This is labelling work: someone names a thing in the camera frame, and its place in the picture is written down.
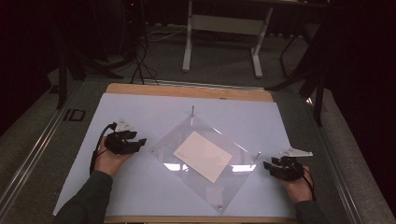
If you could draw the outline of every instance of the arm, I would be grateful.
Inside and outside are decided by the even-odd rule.
[[[102,139],[94,171],[84,186],[58,212],[53,223],[104,223],[113,178],[132,154],[115,155]]]
[[[304,176],[313,185],[309,168],[304,167]],[[302,178],[296,181],[279,180],[286,188],[290,200],[295,204],[296,218],[299,224],[328,224],[328,220],[320,210],[318,204],[313,201],[313,195],[308,184]]]

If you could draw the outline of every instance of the hand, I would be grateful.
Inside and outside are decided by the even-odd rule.
[[[304,168],[306,169],[304,170],[304,176],[312,186],[313,181],[310,174],[308,173],[309,167],[304,166]],[[285,181],[281,179],[278,180],[285,186],[286,191],[289,194],[289,198],[293,203],[313,200],[311,189],[303,178],[300,178],[296,181]]]
[[[105,147],[106,138],[103,137],[98,150],[94,170],[114,176],[121,166],[134,154],[116,155]]]

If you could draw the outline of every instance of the clear acrylic sheet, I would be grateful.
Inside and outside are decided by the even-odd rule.
[[[151,153],[219,213],[256,167],[254,155],[196,115],[178,124]]]

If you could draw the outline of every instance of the sheet of paper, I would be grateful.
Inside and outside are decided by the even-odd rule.
[[[197,132],[193,132],[174,155],[212,183],[216,182],[232,157]]]

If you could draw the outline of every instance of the sleeve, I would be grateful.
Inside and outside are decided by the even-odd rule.
[[[56,215],[53,223],[104,223],[113,179],[93,171],[90,178]]]
[[[316,202],[299,202],[295,204],[295,207],[296,218],[299,224],[329,224],[329,221]]]

